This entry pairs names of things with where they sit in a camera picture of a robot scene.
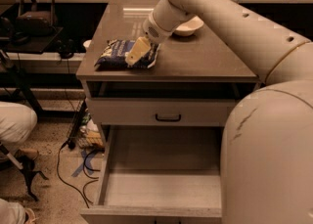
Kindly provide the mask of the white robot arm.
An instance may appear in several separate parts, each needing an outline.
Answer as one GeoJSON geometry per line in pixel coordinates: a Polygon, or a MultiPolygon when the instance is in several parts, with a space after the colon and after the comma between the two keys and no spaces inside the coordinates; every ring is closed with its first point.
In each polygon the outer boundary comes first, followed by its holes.
{"type": "Polygon", "coordinates": [[[222,223],[313,224],[313,43],[230,0],[160,0],[126,62],[193,17],[258,78],[224,127],[222,223]]]}

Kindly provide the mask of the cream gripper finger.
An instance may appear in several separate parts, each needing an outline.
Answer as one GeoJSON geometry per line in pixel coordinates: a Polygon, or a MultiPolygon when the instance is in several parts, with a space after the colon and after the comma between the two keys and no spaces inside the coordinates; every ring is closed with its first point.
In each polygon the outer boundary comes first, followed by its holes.
{"type": "Polygon", "coordinates": [[[148,37],[141,36],[139,37],[128,55],[125,58],[125,61],[129,66],[135,65],[143,56],[145,56],[151,49],[151,42],[148,37]]]}

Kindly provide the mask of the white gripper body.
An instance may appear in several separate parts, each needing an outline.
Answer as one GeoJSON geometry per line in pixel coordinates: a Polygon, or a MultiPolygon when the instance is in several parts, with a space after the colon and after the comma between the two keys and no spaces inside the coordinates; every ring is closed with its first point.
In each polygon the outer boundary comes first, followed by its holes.
{"type": "Polygon", "coordinates": [[[157,25],[152,14],[149,14],[144,21],[143,30],[149,40],[155,44],[164,42],[171,35],[170,31],[166,31],[157,25]]]}

